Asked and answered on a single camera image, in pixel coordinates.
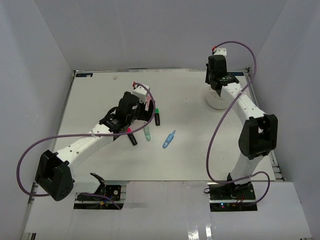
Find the green-capped black highlighter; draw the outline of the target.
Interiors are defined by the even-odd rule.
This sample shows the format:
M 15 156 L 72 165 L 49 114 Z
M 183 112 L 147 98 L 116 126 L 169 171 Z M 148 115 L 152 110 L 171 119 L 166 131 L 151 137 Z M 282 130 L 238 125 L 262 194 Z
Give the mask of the green-capped black highlighter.
M 154 120 L 155 120 L 155 125 L 156 126 L 160 126 L 161 125 L 160 111 L 159 111 L 158 108 L 155 109 Z

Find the pink highlighter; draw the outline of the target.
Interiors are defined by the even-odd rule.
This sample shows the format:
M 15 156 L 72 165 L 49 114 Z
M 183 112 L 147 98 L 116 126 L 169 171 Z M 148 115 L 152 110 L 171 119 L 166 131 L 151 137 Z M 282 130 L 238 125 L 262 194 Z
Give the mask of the pink highlighter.
M 149 110 L 150 101 L 151 101 L 151 97 L 148 95 L 145 99 L 145 111 Z

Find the pink-capped black highlighter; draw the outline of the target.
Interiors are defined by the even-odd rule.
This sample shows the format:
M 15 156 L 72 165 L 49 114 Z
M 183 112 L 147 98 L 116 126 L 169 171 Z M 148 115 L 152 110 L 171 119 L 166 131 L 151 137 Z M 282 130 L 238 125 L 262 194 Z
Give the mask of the pink-capped black highlighter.
M 136 146 L 138 144 L 137 139 L 135 138 L 134 134 L 132 133 L 132 130 L 130 127 L 127 129 L 127 136 L 133 146 Z

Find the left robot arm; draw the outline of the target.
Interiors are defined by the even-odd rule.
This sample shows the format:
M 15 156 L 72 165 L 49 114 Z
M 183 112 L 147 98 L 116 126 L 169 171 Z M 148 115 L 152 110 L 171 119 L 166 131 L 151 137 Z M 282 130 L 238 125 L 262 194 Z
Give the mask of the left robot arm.
M 128 132 L 135 121 L 148 122 L 154 103 L 141 86 L 126 91 L 118 106 L 110 109 L 94 128 L 68 146 L 56 152 L 45 151 L 39 160 L 35 181 L 55 201 L 61 201 L 72 192 L 88 193 L 99 200 L 105 196 L 106 182 L 96 173 L 89 177 L 75 176 L 76 169 L 100 148 L 114 142 Z

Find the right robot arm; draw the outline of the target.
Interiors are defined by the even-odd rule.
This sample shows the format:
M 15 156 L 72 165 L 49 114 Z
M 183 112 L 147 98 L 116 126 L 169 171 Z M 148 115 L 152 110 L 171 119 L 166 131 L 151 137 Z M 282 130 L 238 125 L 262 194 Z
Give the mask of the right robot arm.
M 227 176 L 226 195 L 236 200 L 244 193 L 244 188 L 260 161 L 277 146 L 278 119 L 274 114 L 266 114 L 242 92 L 236 76 L 228 74 L 226 57 L 213 54 L 206 64 L 205 82 L 213 90 L 215 101 L 232 105 L 233 111 L 242 123 L 238 139 L 240 155 L 233 170 Z

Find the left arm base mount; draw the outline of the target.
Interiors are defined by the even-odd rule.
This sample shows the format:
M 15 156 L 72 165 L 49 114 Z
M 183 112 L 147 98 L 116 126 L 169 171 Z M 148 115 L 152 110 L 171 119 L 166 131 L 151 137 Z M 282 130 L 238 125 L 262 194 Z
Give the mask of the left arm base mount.
M 121 210 L 125 201 L 125 185 L 108 183 L 96 173 L 90 173 L 97 179 L 99 186 L 94 193 L 77 194 L 73 208 L 75 210 Z

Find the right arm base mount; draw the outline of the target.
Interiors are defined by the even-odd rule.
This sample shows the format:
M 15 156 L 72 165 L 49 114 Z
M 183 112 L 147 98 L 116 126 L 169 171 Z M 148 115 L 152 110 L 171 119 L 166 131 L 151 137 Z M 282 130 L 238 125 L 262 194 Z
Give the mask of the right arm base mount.
M 208 195 L 212 213 L 255 212 L 258 210 L 256 195 L 251 182 L 244 187 L 233 188 L 230 184 L 208 184 L 203 191 Z

